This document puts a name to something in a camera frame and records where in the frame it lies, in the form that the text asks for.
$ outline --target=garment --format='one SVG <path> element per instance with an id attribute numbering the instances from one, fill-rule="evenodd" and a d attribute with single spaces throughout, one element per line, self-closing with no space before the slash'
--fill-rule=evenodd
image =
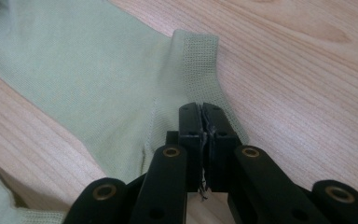
<path id="1" fill-rule="evenodd" d="M 108 176 L 147 171 L 178 108 L 225 109 L 216 80 L 217 37 L 172 38 L 107 1 L 0 0 L 0 78 L 86 146 Z"/>

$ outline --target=wooden surface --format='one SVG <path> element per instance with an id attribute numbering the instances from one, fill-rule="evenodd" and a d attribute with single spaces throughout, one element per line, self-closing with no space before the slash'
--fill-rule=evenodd
<path id="1" fill-rule="evenodd" d="M 249 135 L 298 185 L 358 189 L 358 1 L 118 1 L 165 35 L 220 37 L 218 78 Z M 64 128 L 0 80 L 0 173 L 33 208 L 67 209 L 104 176 Z M 225 195 L 188 223 L 233 223 Z"/>

